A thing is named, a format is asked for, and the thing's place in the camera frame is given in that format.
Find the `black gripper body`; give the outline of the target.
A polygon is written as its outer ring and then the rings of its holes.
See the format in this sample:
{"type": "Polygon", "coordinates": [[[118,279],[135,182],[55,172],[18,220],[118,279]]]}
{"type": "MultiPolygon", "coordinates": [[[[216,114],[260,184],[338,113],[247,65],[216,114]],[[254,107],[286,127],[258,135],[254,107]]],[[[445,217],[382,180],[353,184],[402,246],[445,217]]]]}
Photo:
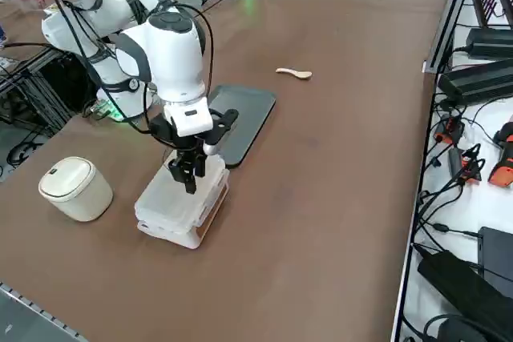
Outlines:
{"type": "Polygon", "coordinates": [[[195,151],[205,154],[218,154],[219,144],[208,145],[204,137],[209,131],[197,135],[179,137],[176,128],[171,125],[163,114],[150,119],[150,132],[158,142],[180,151],[195,151]]]}

